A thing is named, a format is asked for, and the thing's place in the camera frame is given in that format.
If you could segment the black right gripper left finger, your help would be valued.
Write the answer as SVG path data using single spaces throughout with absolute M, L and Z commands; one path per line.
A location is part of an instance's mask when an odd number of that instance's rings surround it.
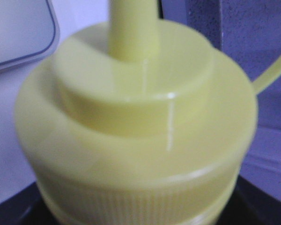
M 57 225 L 36 183 L 0 204 L 0 225 Z

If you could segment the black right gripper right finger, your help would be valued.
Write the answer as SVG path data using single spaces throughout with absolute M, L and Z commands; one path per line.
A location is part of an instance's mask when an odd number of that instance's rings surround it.
M 281 225 L 281 202 L 239 176 L 222 212 L 223 225 Z

